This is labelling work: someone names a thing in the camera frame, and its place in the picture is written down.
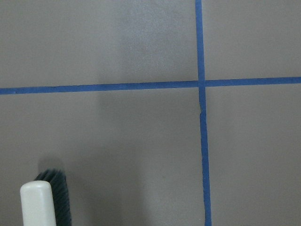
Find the blue line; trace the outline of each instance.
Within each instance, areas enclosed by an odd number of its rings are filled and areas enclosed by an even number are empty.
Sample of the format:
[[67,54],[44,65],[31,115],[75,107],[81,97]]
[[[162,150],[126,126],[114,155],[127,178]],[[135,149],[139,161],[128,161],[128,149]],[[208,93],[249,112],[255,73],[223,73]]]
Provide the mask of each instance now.
[[301,77],[207,80],[205,82],[205,85],[206,87],[217,87],[217,86],[250,86],[250,85],[275,85],[275,84],[297,84],[297,83],[301,83]]
[[29,93],[64,93],[64,92],[90,92],[109,90],[133,90],[133,89],[169,89],[198,87],[198,81],[166,81],[146,83],[121,83],[80,86],[56,86],[56,87],[19,87],[0,88],[0,95],[29,94]]
[[200,130],[201,130],[201,151],[203,167],[203,194],[205,206],[205,226],[211,226],[211,200],[210,200],[210,180],[209,180],[209,157],[208,157],[208,137],[206,122],[206,86],[205,86],[205,66],[204,66],[204,44],[203,44],[203,21],[202,2],[196,0],[196,23],[197,23],[197,50],[198,50],[198,81],[199,81],[199,104],[201,107]]

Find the horizontal blue line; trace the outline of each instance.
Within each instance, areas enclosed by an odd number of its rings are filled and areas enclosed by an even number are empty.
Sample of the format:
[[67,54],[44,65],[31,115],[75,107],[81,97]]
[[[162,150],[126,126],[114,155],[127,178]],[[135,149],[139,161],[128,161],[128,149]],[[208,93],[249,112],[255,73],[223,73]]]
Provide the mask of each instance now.
[[251,85],[297,84],[297,83],[301,83],[301,77],[206,80],[205,86],[206,87],[251,86]]
[[133,89],[168,89],[168,88],[192,88],[192,87],[198,87],[198,81],[166,81],[166,82],[145,82],[145,83],[56,86],[56,87],[42,86],[42,87],[0,88],[0,95],[29,94],[29,93],[90,92],[90,91],[109,91],[109,90],[133,90]]

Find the brush handle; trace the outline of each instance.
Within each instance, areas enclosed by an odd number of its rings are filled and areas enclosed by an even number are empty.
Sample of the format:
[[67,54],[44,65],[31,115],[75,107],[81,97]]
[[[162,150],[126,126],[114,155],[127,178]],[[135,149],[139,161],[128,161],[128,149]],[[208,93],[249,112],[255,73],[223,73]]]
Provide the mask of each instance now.
[[32,181],[20,190],[24,226],[56,226],[51,185]]

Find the tiled floor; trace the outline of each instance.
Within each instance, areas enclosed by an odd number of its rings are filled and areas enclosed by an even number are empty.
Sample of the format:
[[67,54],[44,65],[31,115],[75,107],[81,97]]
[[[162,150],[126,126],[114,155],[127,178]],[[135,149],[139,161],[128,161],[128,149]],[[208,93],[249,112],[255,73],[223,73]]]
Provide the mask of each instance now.
[[195,1],[0,1],[0,225],[22,224],[20,186],[56,165],[74,226],[299,225],[300,8],[203,1],[205,81]]

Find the floor tile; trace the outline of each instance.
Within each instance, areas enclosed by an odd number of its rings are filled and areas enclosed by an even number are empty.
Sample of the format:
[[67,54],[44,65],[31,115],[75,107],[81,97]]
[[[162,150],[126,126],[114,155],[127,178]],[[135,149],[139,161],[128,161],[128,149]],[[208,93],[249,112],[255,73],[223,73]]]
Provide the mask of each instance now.
[[204,225],[198,89],[0,96],[0,225],[63,166],[73,225]]
[[206,79],[301,75],[301,2],[204,0]]
[[207,89],[213,226],[300,225],[301,85]]
[[197,80],[195,3],[0,3],[0,86]]

